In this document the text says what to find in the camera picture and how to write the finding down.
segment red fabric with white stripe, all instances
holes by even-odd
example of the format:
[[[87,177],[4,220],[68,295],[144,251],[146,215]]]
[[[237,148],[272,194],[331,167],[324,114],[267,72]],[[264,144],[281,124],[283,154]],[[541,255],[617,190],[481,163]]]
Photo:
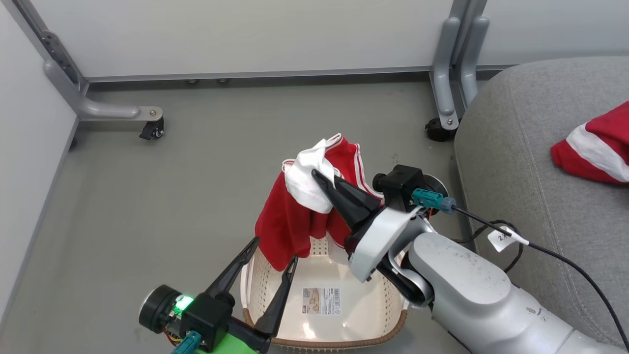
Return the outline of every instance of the red fabric with white stripe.
[[[578,126],[550,152],[555,164],[570,174],[629,183],[629,101]]]
[[[339,143],[326,149],[325,158],[339,170],[343,179],[379,197],[365,180],[358,144],[351,144],[342,137]],[[281,172],[255,223],[260,250],[269,263],[282,271],[294,254],[308,257],[310,236],[321,239],[328,233],[343,246],[350,229],[335,209],[329,214],[321,214],[300,205],[286,189]]]

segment gray upholstery fabric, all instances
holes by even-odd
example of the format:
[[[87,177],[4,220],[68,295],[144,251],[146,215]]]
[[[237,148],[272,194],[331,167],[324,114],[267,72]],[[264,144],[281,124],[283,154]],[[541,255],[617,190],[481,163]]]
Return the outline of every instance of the gray upholstery fabric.
[[[476,96],[455,150],[467,208],[485,219],[514,223],[523,237],[582,266],[629,329],[629,187],[568,175],[550,156],[550,147],[572,129],[625,101],[629,57],[513,67]],[[502,268],[517,249],[499,254],[482,236],[476,246]],[[525,248],[509,275],[576,329],[623,346],[603,302],[569,266]]]

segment brown basket rim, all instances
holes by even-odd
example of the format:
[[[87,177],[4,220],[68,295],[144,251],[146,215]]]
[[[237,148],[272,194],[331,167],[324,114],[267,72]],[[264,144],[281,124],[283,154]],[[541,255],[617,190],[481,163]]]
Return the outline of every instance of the brown basket rim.
[[[253,327],[253,319],[251,318],[251,314],[249,313],[249,309],[243,308],[242,314],[245,317],[245,322]],[[298,348],[304,349],[347,349],[347,348],[360,348],[362,346],[372,346],[372,345],[380,345],[388,342],[393,339],[393,337],[397,336],[398,333],[404,327],[404,323],[406,322],[407,310],[403,309],[399,314],[398,323],[393,327],[393,329],[385,334],[384,336],[378,338],[372,338],[370,340],[362,340],[362,341],[331,341],[331,342],[315,342],[315,341],[293,341],[293,340],[282,340],[279,338],[273,338],[271,343],[277,345],[284,346],[295,346]]]

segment green light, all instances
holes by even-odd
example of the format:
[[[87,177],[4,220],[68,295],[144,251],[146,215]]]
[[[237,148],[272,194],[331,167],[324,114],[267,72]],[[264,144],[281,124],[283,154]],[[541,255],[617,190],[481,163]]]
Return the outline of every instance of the green light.
[[[173,311],[175,311],[178,316],[181,316],[181,313],[184,312],[188,305],[192,304],[193,300],[194,299],[190,296],[183,296],[175,303]]]

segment white wall panel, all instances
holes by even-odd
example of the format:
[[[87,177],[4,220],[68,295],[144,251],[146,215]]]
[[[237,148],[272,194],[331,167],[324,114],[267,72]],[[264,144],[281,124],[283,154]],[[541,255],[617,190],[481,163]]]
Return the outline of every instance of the white wall panel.
[[[0,4],[0,321],[37,230],[76,115]]]
[[[479,65],[629,55],[627,0],[487,0]]]
[[[430,66],[452,0],[32,0],[86,77]]]

